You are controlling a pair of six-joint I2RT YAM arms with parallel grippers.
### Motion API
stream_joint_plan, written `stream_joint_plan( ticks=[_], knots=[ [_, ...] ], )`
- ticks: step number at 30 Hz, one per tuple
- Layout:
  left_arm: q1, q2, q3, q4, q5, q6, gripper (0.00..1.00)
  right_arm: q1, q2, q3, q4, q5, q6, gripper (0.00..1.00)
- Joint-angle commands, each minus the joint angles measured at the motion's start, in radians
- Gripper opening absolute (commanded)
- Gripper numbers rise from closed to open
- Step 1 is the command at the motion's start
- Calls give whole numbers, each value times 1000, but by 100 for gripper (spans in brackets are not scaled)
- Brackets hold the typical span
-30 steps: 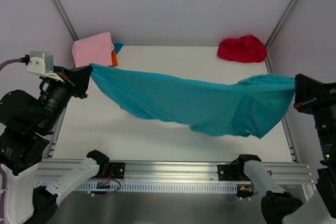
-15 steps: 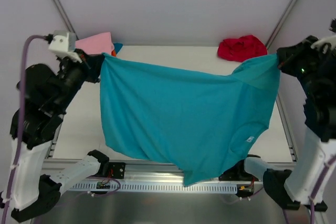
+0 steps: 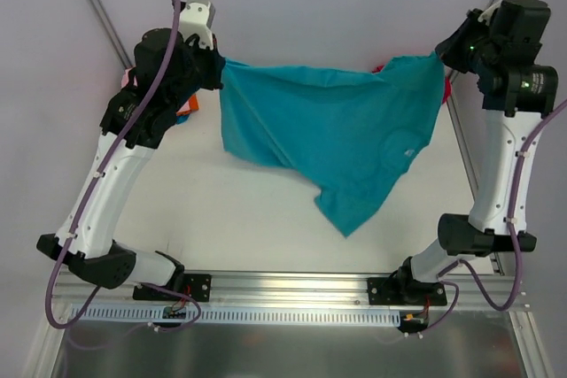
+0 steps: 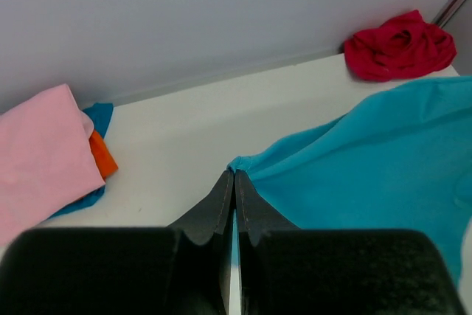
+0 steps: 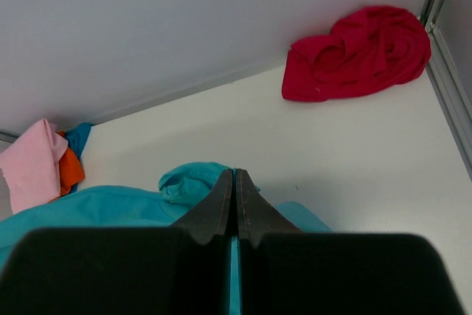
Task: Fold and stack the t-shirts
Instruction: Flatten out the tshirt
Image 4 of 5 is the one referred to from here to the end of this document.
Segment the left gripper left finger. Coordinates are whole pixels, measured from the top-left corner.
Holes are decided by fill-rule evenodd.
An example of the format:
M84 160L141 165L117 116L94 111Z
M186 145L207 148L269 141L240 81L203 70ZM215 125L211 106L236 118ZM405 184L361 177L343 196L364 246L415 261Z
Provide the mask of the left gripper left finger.
M167 295L169 314L228 314L234 173L225 170L209 194L174 221L180 233Z

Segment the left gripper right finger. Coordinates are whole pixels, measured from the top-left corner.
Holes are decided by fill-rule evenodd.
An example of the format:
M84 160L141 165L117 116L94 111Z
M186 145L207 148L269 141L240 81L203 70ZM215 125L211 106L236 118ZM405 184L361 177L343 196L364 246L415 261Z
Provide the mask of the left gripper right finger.
M271 282L262 239L271 232L298 231L257 191L248 174L235 172L234 185L240 262L240 300L242 314L266 314L271 307Z

